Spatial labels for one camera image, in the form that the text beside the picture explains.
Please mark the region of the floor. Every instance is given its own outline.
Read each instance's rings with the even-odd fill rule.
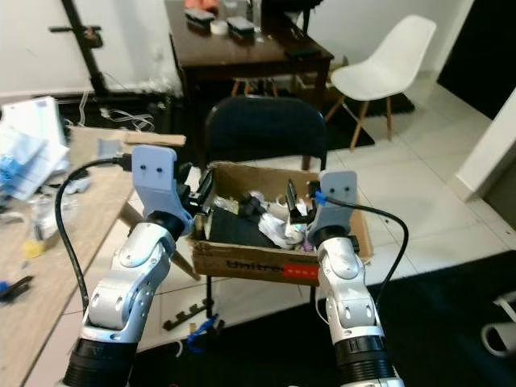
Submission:
[[[385,119],[370,118],[364,127],[375,139],[370,148],[333,151],[329,169],[351,169],[358,175],[363,203],[388,210],[404,219],[410,242],[396,277],[412,276],[480,259],[516,248],[516,234],[480,199],[463,203],[447,187],[490,120],[428,79],[418,79],[407,91],[417,106],[413,114],[393,119],[393,138],[386,139]],[[253,161],[251,164],[298,169],[300,157]],[[318,170],[317,162],[312,169]],[[141,210],[134,196],[131,204]],[[400,247],[401,229],[374,214],[367,214],[374,257],[367,267],[368,284],[380,282]],[[118,222],[88,270],[91,291],[110,265],[110,254],[123,242],[127,228]],[[187,243],[179,251],[190,258]],[[160,326],[167,319],[205,297],[204,279],[195,282],[173,267],[154,297],[140,343],[141,350],[184,338],[185,323],[171,332]],[[240,279],[216,279],[216,309],[228,324],[241,323],[308,301],[306,287]],[[71,347],[81,323],[78,294],[74,294],[52,333],[27,386],[51,386],[65,373]],[[191,320],[200,325],[203,314]]]

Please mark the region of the white chair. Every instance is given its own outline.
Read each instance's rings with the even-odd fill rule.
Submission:
[[[390,97],[405,91],[414,81],[435,32],[435,23],[421,16],[406,16],[384,38],[377,50],[365,61],[337,69],[331,83],[343,94],[326,116],[328,121],[344,97],[363,101],[356,122],[350,151],[356,146],[369,101],[386,98],[387,137],[392,137]]]

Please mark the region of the chair leg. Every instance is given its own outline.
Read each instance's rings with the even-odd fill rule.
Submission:
[[[213,316],[213,296],[211,294],[211,276],[206,276],[206,318]]]
[[[389,141],[393,138],[393,112],[390,104],[390,97],[387,97],[387,107],[386,107],[386,116],[387,116],[387,138]]]
[[[243,93],[245,95],[248,95],[251,92],[251,89],[252,89],[251,84],[248,81],[246,81],[245,87],[243,88]]]
[[[276,82],[275,81],[273,81],[273,95],[274,95],[274,97],[279,97],[280,96],[280,94],[278,94],[278,92],[277,92],[277,86],[276,86]]]
[[[321,171],[326,169],[326,156],[327,156],[326,152],[324,152],[324,154],[321,155]]]
[[[358,121],[356,122],[356,128],[355,133],[353,134],[352,144],[349,147],[350,152],[353,152],[355,150],[356,141],[358,141],[358,135],[360,134],[360,131],[362,130],[362,121],[365,118],[365,114],[368,111],[369,101],[364,101],[362,103],[362,107],[360,108],[360,117],[358,118]]]
[[[333,105],[333,107],[328,111],[328,114],[326,114],[326,117],[324,118],[326,122],[330,121],[330,118],[335,114],[339,106],[341,106],[344,103],[344,96],[340,97],[337,102]]]
[[[315,299],[315,286],[310,287],[310,305],[315,307],[315,303],[317,300]]]
[[[233,90],[231,91],[231,96],[236,97],[236,94],[239,92],[240,81],[235,81],[233,85]]]

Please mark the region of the black chair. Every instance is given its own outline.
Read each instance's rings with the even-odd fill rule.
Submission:
[[[206,159],[245,161],[279,156],[313,156],[326,168],[324,117],[296,98],[238,96],[223,99],[206,119]],[[206,316],[212,316],[211,276],[206,277]],[[310,288],[310,303],[315,287]]]

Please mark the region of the table leg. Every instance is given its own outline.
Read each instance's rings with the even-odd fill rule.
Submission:
[[[211,276],[206,276],[206,318],[213,316],[213,296],[211,295]]]
[[[321,63],[315,78],[314,84],[314,106],[315,109],[321,111],[324,103],[324,92],[326,90],[326,79],[328,78],[328,71],[330,71],[330,61]],[[303,156],[301,169],[307,171],[310,169],[310,156]]]
[[[204,152],[204,122],[200,119],[199,106],[197,104],[197,87],[198,83],[191,75],[185,75],[186,83],[186,98],[188,100],[190,125],[193,129],[193,135],[191,136],[193,146],[195,148],[195,155],[198,160],[198,166],[201,170],[206,169],[207,160]]]
[[[129,203],[126,203],[123,206],[122,211],[120,211],[119,219],[126,225],[128,225],[130,228],[133,228],[134,226],[136,226],[136,224],[143,222],[144,217],[141,215],[140,212],[135,210],[133,206],[131,206]],[[195,281],[201,280],[201,276],[199,276],[194,271],[192,265],[189,264],[185,257],[182,256],[178,251],[174,252],[172,262],[183,272],[191,276]]]

